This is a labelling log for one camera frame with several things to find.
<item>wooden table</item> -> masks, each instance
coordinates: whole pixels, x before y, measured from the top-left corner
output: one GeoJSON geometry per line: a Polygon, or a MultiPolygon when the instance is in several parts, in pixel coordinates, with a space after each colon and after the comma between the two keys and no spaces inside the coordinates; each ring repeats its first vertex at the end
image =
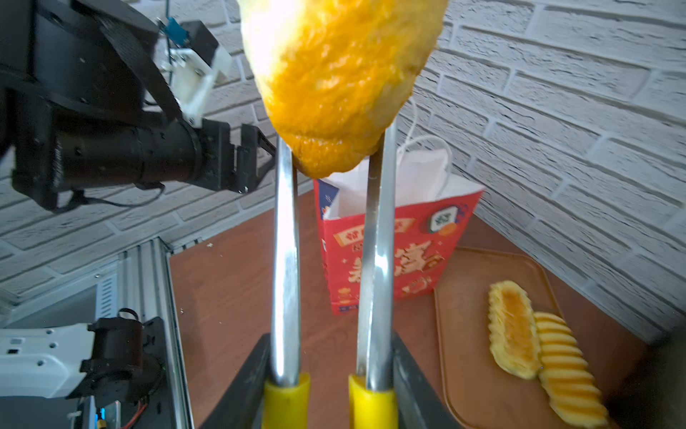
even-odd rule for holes
{"type": "MultiPolygon", "coordinates": [[[[302,368],[312,376],[309,427],[348,428],[348,374],[355,370],[357,313],[331,313],[321,266],[314,193],[299,198],[302,368]]],[[[474,217],[461,246],[522,253],[474,217]]],[[[171,258],[193,417],[199,426],[270,330],[274,212],[269,211],[171,258]]],[[[605,393],[617,388],[645,345],[548,273],[567,322],[605,393]]],[[[394,328],[442,397],[432,294],[398,301],[394,328]]]]}

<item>metal tongs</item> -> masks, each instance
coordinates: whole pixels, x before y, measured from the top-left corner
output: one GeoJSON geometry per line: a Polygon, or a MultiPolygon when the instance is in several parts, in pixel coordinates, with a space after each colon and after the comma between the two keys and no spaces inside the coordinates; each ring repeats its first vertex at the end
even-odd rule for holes
{"type": "MultiPolygon", "coordinates": [[[[369,159],[357,326],[357,377],[351,377],[350,381],[353,413],[364,422],[362,426],[380,429],[397,428],[391,344],[396,133],[393,122],[386,129],[383,145],[369,159]]],[[[265,386],[265,428],[307,426],[309,376],[300,373],[297,196],[293,155],[280,138],[276,151],[272,377],[265,386]]]]}

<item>white bag handle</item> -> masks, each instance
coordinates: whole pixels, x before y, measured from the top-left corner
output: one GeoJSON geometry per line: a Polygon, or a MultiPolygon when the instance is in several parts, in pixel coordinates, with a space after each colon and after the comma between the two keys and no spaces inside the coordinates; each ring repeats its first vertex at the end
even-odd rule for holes
{"type": "MultiPolygon", "coordinates": [[[[417,117],[418,117],[418,109],[417,105],[414,102],[414,98],[410,96],[410,98],[407,99],[411,104],[412,104],[412,125],[410,126],[410,129],[407,132],[407,136],[405,137],[405,141],[403,144],[400,145],[398,148],[398,152],[396,155],[396,166],[400,167],[400,162],[403,160],[403,156],[405,155],[405,151],[407,151],[407,148],[410,147],[411,145],[415,143],[419,143],[420,141],[431,141],[433,143],[438,143],[439,145],[443,146],[445,149],[446,155],[450,157],[453,153],[452,149],[450,148],[450,145],[448,144],[447,141],[444,139],[441,139],[439,136],[435,135],[422,135],[419,137],[412,138],[412,133],[414,132],[414,127],[417,125],[417,117]]],[[[445,179],[443,180],[443,185],[441,185],[440,189],[438,190],[438,194],[443,191],[445,188],[445,185],[448,183],[448,178],[450,177],[450,165],[452,162],[448,162],[445,165],[445,179]]]]}

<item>black cable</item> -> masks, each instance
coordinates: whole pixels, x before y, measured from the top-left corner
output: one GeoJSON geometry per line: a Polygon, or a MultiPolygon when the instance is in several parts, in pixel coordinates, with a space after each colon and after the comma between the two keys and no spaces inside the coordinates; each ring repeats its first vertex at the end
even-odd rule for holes
{"type": "Polygon", "coordinates": [[[159,189],[159,193],[146,201],[139,202],[137,204],[124,204],[122,202],[114,202],[114,201],[109,201],[109,200],[103,200],[102,198],[93,198],[93,197],[88,197],[85,196],[84,190],[83,189],[75,189],[71,192],[71,198],[69,199],[69,202],[63,206],[63,207],[58,207],[57,209],[54,209],[52,212],[55,214],[62,214],[66,213],[68,211],[72,211],[77,207],[80,207],[82,205],[92,205],[92,204],[107,204],[107,205],[113,205],[115,207],[127,207],[127,208],[135,208],[135,207],[142,207],[144,205],[148,205],[151,202],[157,201],[162,194],[165,192],[165,186],[162,183],[156,183],[153,186],[151,186],[148,189],[159,189]]]}

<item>red wire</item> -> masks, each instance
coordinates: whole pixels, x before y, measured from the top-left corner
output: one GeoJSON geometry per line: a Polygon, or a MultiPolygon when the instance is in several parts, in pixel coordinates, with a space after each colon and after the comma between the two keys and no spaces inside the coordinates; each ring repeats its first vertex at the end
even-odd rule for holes
{"type": "Polygon", "coordinates": [[[126,424],[126,426],[122,426],[120,429],[131,429],[133,425],[136,424],[136,421],[139,419],[141,414],[143,414],[143,411],[147,408],[147,404],[143,405],[141,407],[141,402],[138,401],[138,410],[136,411],[136,414],[131,417],[131,420],[126,424]]]}

